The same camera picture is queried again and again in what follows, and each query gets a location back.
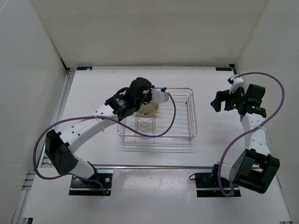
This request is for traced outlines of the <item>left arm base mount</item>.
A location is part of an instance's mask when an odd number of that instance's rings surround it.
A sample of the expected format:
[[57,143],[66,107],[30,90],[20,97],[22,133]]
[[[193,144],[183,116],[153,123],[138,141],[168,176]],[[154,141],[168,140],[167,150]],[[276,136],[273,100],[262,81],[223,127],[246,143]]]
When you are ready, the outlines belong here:
[[69,187],[70,196],[111,196],[113,170],[112,169],[98,169],[97,181],[87,182],[82,181],[77,176],[71,178]]

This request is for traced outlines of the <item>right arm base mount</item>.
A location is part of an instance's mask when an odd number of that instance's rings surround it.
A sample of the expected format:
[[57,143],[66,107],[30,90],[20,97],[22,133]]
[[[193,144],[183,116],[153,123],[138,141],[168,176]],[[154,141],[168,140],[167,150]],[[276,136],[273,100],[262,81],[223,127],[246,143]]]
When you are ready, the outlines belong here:
[[189,180],[195,181],[197,198],[226,197],[219,188],[217,174],[194,173],[189,176]]

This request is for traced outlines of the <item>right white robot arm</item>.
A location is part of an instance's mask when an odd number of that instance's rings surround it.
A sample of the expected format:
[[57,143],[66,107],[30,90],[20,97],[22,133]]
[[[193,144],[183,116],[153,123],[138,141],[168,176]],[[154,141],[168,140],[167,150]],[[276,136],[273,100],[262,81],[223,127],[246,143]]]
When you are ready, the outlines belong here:
[[210,182],[221,186],[226,181],[229,185],[237,185],[263,194],[268,189],[279,167],[279,159],[273,157],[268,148],[266,130],[266,110],[261,107],[265,88],[250,84],[247,90],[243,88],[243,79],[229,78],[231,88],[218,91],[211,106],[216,112],[225,104],[225,111],[236,109],[243,126],[245,149],[234,164],[216,164],[215,172],[210,174]]

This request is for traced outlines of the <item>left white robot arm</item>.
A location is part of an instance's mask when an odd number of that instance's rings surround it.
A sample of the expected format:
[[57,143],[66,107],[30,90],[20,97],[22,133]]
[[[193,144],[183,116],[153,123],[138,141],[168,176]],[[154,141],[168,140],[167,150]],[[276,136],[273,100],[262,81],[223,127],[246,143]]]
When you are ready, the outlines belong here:
[[82,177],[82,182],[92,187],[98,175],[92,165],[75,155],[75,152],[90,138],[114,125],[116,121],[133,115],[142,103],[151,101],[149,80],[138,77],[129,87],[125,87],[93,113],[91,119],[82,119],[72,127],[60,132],[51,130],[46,134],[46,155],[60,175],[72,173]]

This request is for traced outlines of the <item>cream floral plate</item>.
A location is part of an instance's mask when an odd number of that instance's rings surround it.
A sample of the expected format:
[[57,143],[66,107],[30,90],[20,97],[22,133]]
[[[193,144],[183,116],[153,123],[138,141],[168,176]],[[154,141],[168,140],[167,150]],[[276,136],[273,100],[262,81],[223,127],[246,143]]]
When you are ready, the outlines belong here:
[[136,112],[140,116],[152,116],[154,115],[159,109],[159,103],[149,102],[148,104],[142,104],[140,109]]

